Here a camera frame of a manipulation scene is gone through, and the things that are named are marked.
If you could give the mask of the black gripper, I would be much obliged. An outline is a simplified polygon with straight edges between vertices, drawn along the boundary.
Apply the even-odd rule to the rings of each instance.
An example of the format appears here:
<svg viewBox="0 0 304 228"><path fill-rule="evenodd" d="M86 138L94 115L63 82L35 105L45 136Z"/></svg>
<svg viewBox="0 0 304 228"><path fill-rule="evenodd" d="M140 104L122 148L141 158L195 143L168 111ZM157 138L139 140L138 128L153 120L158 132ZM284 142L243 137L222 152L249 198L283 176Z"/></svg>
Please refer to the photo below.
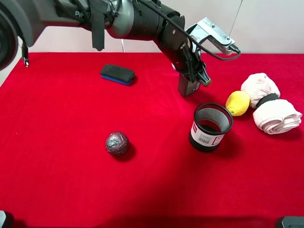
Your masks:
<svg viewBox="0 0 304 228"><path fill-rule="evenodd" d="M176 28L165 28L163 30L163 53L168 57L175 69L181 73L188 74L189 78L196 78L198 81L208 86L211 79L200 60L198 53L193 53L190 49L188 38Z"/></svg>

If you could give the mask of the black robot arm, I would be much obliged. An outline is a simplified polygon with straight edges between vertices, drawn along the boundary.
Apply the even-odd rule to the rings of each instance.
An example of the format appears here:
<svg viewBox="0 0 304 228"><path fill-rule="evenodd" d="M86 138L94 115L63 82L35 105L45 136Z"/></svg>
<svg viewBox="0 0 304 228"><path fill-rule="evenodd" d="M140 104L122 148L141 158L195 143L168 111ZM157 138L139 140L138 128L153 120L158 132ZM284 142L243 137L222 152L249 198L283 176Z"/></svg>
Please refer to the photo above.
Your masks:
<svg viewBox="0 0 304 228"><path fill-rule="evenodd" d="M0 67L14 59L18 39L33 46L48 26L81 27L92 34L92 46L105 47L105 33L117 39L153 41L175 69L191 82L211 80L185 18L158 0L3 0L0 3Z"/></svg>

